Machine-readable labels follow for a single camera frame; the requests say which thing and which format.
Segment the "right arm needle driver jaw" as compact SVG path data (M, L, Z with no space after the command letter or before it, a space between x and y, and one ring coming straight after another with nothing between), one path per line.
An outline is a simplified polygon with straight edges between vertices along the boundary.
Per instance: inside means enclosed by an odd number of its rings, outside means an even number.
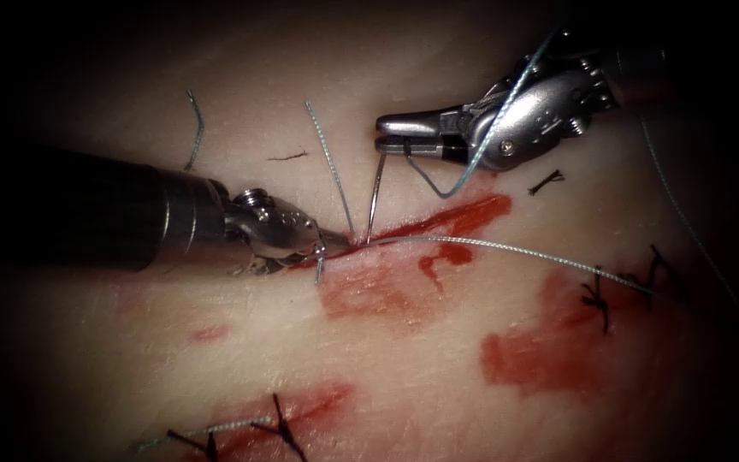
M473 114L464 105L440 110L380 116L375 122L379 133L396 136L441 136L461 134Z
M469 146L457 135L438 137L381 136L375 140L377 152L393 156L425 157L446 162L468 162Z

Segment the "left arm needle driver jaw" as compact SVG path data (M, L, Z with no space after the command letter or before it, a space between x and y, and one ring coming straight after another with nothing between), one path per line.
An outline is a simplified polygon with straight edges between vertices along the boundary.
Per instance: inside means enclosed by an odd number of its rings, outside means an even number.
M352 243L348 234L325 228L319 230L318 253L322 255L341 255L349 252L351 248Z

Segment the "right arm needle driver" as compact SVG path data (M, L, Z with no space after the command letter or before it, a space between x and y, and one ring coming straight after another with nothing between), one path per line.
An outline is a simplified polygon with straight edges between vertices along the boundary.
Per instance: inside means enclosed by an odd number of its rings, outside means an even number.
M594 57L529 59L465 107L469 158L486 141L480 169L507 171L583 135L593 115L618 107Z

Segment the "left arm needle driver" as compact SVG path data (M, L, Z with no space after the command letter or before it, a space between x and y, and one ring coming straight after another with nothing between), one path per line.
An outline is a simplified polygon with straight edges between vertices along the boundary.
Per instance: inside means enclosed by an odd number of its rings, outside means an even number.
M251 253L236 275L273 274L321 258L326 251L315 219L262 188L245 190L224 202L224 227L228 241Z

